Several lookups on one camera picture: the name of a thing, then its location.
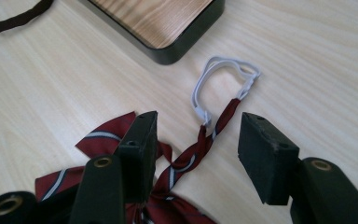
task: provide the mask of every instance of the table top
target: table top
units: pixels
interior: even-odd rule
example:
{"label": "table top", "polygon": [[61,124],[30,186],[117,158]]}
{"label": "table top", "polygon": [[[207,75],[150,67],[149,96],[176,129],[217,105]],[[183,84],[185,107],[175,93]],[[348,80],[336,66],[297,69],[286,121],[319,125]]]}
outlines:
{"label": "table top", "polygon": [[[0,20],[37,1],[7,0]],[[158,111],[158,139],[174,157],[201,125],[190,96],[219,55],[256,64],[261,77],[201,165],[173,189],[218,223],[290,223],[289,206],[260,202],[238,160],[241,112],[260,115],[295,142],[300,158],[338,165],[358,188],[358,1],[227,0],[222,17],[177,63],[152,62],[77,1],[56,1],[31,23],[0,34],[0,194],[83,165],[75,144],[100,124]],[[201,101],[216,120],[241,81],[211,77]],[[157,175],[166,163],[158,161]]]}

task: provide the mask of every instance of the light wood surface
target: light wood surface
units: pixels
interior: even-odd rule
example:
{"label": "light wood surface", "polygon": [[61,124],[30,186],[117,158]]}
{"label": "light wood surface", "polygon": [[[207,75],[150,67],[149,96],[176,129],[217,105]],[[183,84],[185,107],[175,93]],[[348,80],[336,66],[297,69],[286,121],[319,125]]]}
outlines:
{"label": "light wood surface", "polygon": [[173,43],[212,0],[92,0],[147,46]]}
{"label": "light wood surface", "polygon": [[[0,20],[37,1],[0,1]],[[291,223],[289,206],[261,204],[237,146],[241,112],[270,120],[300,158],[338,165],[358,188],[358,1],[227,0],[223,16],[178,63],[153,63],[77,1],[56,1],[0,34],[0,194],[85,164],[74,145],[105,121],[158,111],[158,138],[176,151],[201,121],[190,95],[207,60],[252,62],[262,76],[202,164],[174,191],[218,223]],[[220,70],[202,93],[214,120],[240,81]],[[157,175],[166,163],[158,161]]]}

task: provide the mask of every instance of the maroon fabric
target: maroon fabric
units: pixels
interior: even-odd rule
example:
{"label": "maroon fabric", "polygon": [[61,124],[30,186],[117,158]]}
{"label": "maroon fabric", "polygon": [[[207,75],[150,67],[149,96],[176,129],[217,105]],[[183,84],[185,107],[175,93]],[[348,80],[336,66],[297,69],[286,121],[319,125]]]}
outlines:
{"label": "maroon fabric", "polygon": [[[185,173],[195,169],[202,158],[210,150],[215,137],[226,127],[234,115],[240,100],[233,99],[223,111],[213,133],[206,136],[206,127],[201,126],[197,143],[186,149],[175,161],[172,161],[172,148],[168,144],[158,142],[158,158],[164,156],[170,163],[154,186],[146,205],[126,204],[127,223],[155,223],[155,224],[212,224],[210,218],[202,214],[195,206],[171,192],[175,183]],[[76,146],[91,158],[103,154],[112,154],[115,151],[125,132],[130,128],[135,114],[130,113],[116,119],[112,119],[89,133]],[[54,195],[67,186],[79,183],[79,173],[82,167],[74,168],[76,172],[57,172],[36,179],[36,197],[40,201],[47,196]]]}
{"label": "maroon fabric", "polygon": [[0,33],[5,30],[15,28],[17,26],[25,25],[29,21],[33,20],[34,18],[40,16],[45,11],[47,11],[51,7],[53,2],[54,0],[41,0],[28,11],[5,21],[0,21]]}

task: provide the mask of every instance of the strap loop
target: strap loop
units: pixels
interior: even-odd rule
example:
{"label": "strap loop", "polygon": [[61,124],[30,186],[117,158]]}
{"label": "strap loop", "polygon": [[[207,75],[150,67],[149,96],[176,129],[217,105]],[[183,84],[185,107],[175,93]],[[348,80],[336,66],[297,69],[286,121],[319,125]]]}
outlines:
{"label": "strap loop", "polygon": [[260,76],[260,70],[251,63],[229,58],[212,57],[206,63],[202,75],[191,95],[191,105],[199,118],[204,120],[202,125],[206,127],[211,125],[212,115],[199,103],[200,90],[205,85],[206,80],[211,76],[211,74],[222,67],[234,68],[237,73],[245,79],[245,83],[236,95],[236,98],[239,100],[242,100],[248,94],[255,79]]}

